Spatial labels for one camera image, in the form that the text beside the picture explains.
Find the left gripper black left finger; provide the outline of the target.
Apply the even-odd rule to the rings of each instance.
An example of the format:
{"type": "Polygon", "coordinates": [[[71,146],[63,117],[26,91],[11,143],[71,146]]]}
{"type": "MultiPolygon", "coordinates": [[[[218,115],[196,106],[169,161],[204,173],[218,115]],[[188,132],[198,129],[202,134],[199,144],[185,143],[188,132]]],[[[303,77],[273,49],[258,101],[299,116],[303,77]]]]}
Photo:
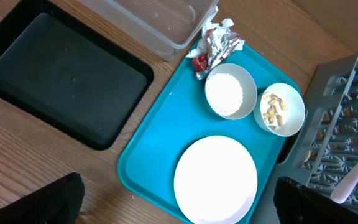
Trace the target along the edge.
{"type": "Polygon", "coordinates": [[[0,209],[0,224],[74,223],[85,196],[81,175],[72,172],[0,209]]]}

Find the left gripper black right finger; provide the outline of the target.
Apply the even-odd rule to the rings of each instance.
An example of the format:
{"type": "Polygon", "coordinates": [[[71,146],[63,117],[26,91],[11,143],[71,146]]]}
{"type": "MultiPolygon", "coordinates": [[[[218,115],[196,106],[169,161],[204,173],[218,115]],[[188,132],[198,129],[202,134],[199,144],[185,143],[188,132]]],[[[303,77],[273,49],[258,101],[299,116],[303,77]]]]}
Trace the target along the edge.
{"type": "Polygon", "coordinates": [[[278,178],[273,203],[281,224],[358,224],[358,214],[289,178],[278,178]]]}

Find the grey bowl with rice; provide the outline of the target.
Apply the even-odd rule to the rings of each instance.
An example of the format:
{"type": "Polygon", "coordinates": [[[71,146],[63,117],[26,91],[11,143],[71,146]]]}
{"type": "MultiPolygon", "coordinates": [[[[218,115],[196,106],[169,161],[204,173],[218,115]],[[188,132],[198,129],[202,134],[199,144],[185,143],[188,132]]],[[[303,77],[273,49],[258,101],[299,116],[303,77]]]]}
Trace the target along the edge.
{"type": "Polygon", "coordinates": [[[257,101],[257,87],[250,73],[233,64],[212,69],[204,85],[206,100],[220,117],[230,120],[248,116],[257,101]]]}

